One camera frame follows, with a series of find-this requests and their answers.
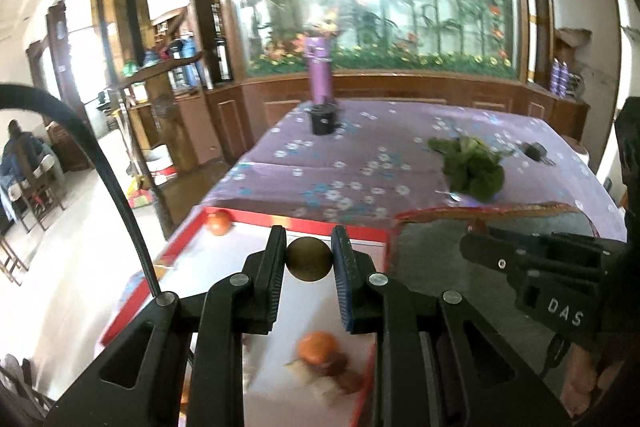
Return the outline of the tan round fruit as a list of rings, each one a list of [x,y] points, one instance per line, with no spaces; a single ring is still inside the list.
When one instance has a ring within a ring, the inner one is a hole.
[[[286,247],[285,264],[297,280],[317,282],[331,271],[333,254],[330,247],[320,239],[299,237]]]

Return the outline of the dark red date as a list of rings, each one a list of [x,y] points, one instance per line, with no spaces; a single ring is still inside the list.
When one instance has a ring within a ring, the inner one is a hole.
[[[316,366],[321,376],[337,377],[346,372],[349,366],[349,358],[344,352],[331,351]]]

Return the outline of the orange fruit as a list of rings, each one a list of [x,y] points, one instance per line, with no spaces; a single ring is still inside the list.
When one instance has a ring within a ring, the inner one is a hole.
[[[338,342],[334,335],[328,332],[311,332],[297,343],[299,358],[311,365],[321,365],[332,353],[338,350]]]
[[[227,210],[218,209],[207,215],[207,231],[213,236],[224,236],[233,228],[233,219]]]

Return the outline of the brown round fruit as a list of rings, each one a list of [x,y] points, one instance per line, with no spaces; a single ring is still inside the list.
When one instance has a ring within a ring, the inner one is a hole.
[[[343,373],[335,376],[334,381],[340,387],[343,395],[352,395],[360,391],[363,386],[363,377],[351,369],[346,369]]]

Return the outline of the white tray red rim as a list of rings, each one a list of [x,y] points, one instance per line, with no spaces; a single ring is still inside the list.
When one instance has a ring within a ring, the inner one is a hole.
[[[232,209],[231,230],[223,236],[207,228],[213,206],[195,207],[183,226],[156,258],[160,286],[181,298],[205,293],[218,281],[243,268],[245,258],[266,246],[273,225],[285,228],[286,239],[312,236],[331,240],[334,224],[246,210]],[[332,404],[317,398],[291,369],[297,343],[314,332],[332,334],[347,355],[350,368],[369,378],[375,338],[345,331],[338,309],[334,276],[314,283],[284,274],[277,322],[267,336],[246,337],[244,366],[250,381],[243,395],[244,418],[249,426],[355,426],[367,392],[341,395]]]

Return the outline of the grey felt mat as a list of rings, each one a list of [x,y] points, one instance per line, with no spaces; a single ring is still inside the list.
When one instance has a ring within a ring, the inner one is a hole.
[[[515,291],[506,272],[491,270],[462,257],[460,239],[469,229],[489,227],[522,234],[573,233],[603,237],[582,211],[565,204],[519,205],[509,208],[434,208],[401,213],[390,240],[390,273],[413,291],[440,295],[457,291],[497,329],[498,334],[531,369],[550,371],[563,353],[577,345],[530,319],[514,306]],[[634,276],[625,244],[625,259]],[[639,335],[610,337],[590,352],[596,366],[593,405],[622,392],[639,393]]]

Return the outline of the green leafy vegetable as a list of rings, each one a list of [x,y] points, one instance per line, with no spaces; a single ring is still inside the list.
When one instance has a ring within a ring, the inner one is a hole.
[[[489,202],[502,190],[506,179],[502,162],[511,155],[508,150],[493,150],[469,135],[431,138],[427,145],[442,156],[442,174],[451,192]]]

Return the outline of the small black device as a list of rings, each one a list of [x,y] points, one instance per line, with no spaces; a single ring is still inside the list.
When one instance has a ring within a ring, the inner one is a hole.
[[[555,162],[549,157],[548,150],[540,143],[524,143],[522,145],[523,154],[532,161],[539,162],[550,167],[555,166]]]

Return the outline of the purple floral tablecloth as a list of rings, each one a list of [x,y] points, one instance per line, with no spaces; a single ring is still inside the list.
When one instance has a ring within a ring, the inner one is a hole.
[[[300,104],[204,196],[206,205],[268,215],[387,228],[410,210],[465,207],[473,199],[449,190],[431,138],[474,136],[511,155],[496,206],[560,202],[585,213],[609,239],[624,239],[624,219],[602,184],[568,144],[540,119],[412,102],[340,104],[333,134],[311,132]],[[538,142],[550,167],[522,152]]]

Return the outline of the small black box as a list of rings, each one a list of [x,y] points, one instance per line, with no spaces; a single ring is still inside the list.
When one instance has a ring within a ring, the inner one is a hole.
[[[338,106],[333,103],[314,104],[308,109],[311,132],[323,136],[333,134],[338,126]]]

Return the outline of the purple spray cans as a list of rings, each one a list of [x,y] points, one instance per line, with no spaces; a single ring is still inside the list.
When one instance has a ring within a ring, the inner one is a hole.
[[[567,96],[568,86],[570,85],[570,72],[565,62],[560,62],[555,58],[551,65],[551,75],[549,81],[549,90],[559,98]]]

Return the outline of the blue water jug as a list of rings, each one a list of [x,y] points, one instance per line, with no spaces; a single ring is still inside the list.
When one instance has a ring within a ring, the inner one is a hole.
[[[198,53],[195,40],[192,36],[181,38],[182,48],[180,50],[181,58],[192,58]],[[199,61],[192,62],[183,69],[186,76],[186,82],[192,88],[201,87],[204,79],[204,72]]]

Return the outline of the purple thermos bottle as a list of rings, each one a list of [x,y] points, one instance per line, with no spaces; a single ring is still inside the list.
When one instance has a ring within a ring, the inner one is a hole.
[[[307,61],[312,103],[314,105],[333,103],[332,60],[329,40],[320,36],[307,37],[304,55]]]

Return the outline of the wooden chair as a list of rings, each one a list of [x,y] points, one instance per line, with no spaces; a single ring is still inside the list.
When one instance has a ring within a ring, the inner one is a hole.
[[[47,231],[44,220],[51,212],[65,207],[54,189],[55,160],[51,155],[44,155],[37,168],[32,169],[27,153],[21,144],[15,149],[15,156],[23,179],[16,180],[8,188],[8,196],[12,206],[24,205],[34,217],[35,224],[42,231]]]

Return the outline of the seated person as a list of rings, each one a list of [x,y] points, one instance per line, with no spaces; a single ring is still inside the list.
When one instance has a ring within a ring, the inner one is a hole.
[[[16,119],[8,124],[9,138],[1,155],[1,194],[3,205],[13,220],[29,232],[24,214],[30,212],[37,227],[55,207],[63,209],[55,192],[58,161],[46,143],[25,131]]]

